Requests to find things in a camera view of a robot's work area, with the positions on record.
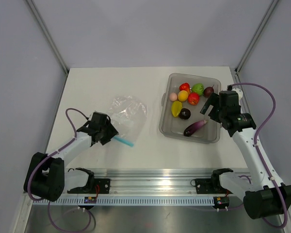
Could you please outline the purple toy eggplant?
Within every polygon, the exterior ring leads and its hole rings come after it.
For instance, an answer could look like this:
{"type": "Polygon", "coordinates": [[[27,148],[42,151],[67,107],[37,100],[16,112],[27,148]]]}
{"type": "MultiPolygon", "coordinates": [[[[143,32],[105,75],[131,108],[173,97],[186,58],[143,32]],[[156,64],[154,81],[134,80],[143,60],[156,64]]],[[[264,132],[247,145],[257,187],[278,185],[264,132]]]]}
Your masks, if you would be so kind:
{"type": "Polygon", "coordinates": [[[207,120],[200,120],[191,124],[184,130],[183,135],[186,137],[192,136],[195,132],[203,128],[207,124],[207,122],[208,122],[207,120]]]}

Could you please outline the dark purple toy mangosteen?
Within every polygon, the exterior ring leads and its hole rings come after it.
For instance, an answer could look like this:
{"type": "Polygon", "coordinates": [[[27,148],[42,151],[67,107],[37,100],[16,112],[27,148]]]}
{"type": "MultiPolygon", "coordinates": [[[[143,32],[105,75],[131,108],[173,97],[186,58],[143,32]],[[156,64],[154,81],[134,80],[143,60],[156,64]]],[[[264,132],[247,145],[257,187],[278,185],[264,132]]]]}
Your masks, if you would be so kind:
{"type": "Polygon", "coordinates": [[[188,120],[191,117],[191,111],[187,108],[182,108],[178,117],[183,120],[188,120]]]}

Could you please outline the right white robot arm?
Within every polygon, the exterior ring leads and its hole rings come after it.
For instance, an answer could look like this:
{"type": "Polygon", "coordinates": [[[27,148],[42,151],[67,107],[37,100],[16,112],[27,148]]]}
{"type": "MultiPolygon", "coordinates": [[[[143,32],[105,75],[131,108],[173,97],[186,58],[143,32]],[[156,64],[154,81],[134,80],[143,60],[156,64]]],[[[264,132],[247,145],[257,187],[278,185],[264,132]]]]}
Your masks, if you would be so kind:
{"type": "Polygon", "coordinates": [[[225,189],[237,196],[252,219],[287,216],[291,205],[291,185],[285,185],[275,172],[258,139],[252,116],[241,112],[238,93],[234,90],[212,93],[200,113],[205,114],[210,106],[210,119],[227,130],[251,174],[251,183],[248,183],[230,168],[215,170],[210,181],[212,190],[222,192],[225,189]]]}

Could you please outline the clear zip top bag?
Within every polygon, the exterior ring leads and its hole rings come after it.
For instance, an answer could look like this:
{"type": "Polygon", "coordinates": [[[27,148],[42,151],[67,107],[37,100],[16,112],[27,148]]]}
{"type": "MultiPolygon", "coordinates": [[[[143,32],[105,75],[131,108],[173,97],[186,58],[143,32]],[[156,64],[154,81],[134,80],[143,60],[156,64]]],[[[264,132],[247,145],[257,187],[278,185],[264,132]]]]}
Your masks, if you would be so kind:
{"type": "Polygon", "coordinates": [[[107,115],[118,131],[118,135],[114,138],[133,147],[145,125],[147,105],[135,96],[117,96],[113,99],[107,115]]]}

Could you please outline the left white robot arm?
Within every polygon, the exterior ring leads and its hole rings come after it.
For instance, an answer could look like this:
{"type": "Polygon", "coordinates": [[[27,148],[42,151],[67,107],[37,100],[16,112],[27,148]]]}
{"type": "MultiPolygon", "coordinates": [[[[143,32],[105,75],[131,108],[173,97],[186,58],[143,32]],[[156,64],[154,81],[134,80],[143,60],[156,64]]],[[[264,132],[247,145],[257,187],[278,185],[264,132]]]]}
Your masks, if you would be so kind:
{"type": "Polygon", "coordinates": [[[107,114],[93,112],[86,116],[78,109],[68,108],[65,116],[72,126],[73,137],[52,153],[37,152],[32,156],[24,191],[33,201],[56,201],[65,189],[65,166],[94,144],[105,145],[118,135],[107,114]],[[80,113],[86,122],[77,129],[68,115],[69,111],[80,113]]]}

